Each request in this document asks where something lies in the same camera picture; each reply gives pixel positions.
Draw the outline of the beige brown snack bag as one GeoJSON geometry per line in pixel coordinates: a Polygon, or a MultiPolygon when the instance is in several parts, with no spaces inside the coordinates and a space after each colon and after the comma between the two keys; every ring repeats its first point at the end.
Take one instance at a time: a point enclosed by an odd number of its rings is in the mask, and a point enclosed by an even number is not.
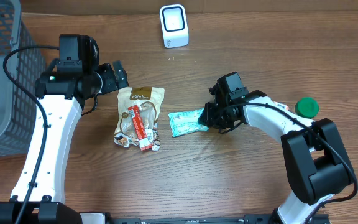
{"type": "Polygon", "coordinates": [[[157,87],[125,87],[119,90],[119,120],[114,142],[128,148],[138,146],[142,151],[158,151],[158,117],[165,90],[157,87]]]}

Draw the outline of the teal snack packet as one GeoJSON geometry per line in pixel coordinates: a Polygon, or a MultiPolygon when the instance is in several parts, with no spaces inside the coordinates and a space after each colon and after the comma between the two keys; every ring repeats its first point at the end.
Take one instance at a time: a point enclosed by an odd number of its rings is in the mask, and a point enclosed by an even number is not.
{"type": "Polygon", "coordinates": [[[169,113],[168,117],[172,130],[172,136],[175,138],[197,131],[207,131],[209,128],[205,125],[199,124],[198,122],[198,118],[202,113],[203,109],[169,113]]]}

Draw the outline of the red stick snack packet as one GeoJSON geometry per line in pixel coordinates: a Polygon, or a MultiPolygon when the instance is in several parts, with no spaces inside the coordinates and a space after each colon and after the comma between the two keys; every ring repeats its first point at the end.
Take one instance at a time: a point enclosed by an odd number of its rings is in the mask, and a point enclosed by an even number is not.
{"type": "Polygon", "coordinates": [[[139,147],[142,151],[152,148],[152,129],[155,122],[154,107],[150,103],[128,107],[129,115],[135,127],[139,147]]]}

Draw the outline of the green lid small jar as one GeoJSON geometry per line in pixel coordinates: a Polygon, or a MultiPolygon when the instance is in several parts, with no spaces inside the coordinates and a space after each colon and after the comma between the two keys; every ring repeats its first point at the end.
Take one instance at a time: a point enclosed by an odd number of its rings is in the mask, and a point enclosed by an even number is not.
{"type": "Polygon", "coordinates": [[[295,105],[295,113],[303,118],[314,118],[319,113],[319,104],[314,98],[302,98],[295,105]]]}

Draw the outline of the orange small snack packet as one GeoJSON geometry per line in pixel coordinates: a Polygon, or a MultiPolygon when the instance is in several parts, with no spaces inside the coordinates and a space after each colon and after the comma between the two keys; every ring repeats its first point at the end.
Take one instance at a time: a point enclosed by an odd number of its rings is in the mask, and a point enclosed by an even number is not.
{"type": "Polygon", "coordinates": [[[279,102],[276,102],[276,101],[274,101],[274,103],[275,103],[279,108],[281,108],[281,109],[283,109],[283,110],[287,110],[287,111],[290,110],[289,107],[288,107],[287,105],[283,104],[283,103],[279,103],[279,102]]]}

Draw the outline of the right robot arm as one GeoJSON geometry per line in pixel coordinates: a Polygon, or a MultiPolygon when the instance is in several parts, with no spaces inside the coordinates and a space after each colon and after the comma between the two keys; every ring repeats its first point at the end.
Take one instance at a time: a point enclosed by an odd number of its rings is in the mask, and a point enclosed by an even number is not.
{"type": "Polygon", "coordinates": [[[318,211],[329,203],[352,199],[358,183],[333,121],[314,121],[281,109],[265,93],[249,91],[237,72],[209,88],[199,124],[224,134],[248,124],[282,145],[291,193],[271,214],[247,214],[242,223],[329,223],[318,211]]]}

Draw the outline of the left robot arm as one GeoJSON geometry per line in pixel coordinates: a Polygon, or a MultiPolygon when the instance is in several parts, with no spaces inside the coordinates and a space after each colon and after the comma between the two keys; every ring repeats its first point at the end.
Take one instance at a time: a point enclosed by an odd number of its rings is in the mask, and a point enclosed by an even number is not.
{"type": "Polygon", "coordinates": [[[31,93],[3,71],[37,106],[35,126],[24,168],[9,201],[0,202],[0,223],[110,223],[108,212],[77,212],[65,205],[65,171],[74,130],[86,100],[127,87],[120,61],[99,62],[99,47],[88,35],[59,36],[59,57],[35,81],[31,93]]]}

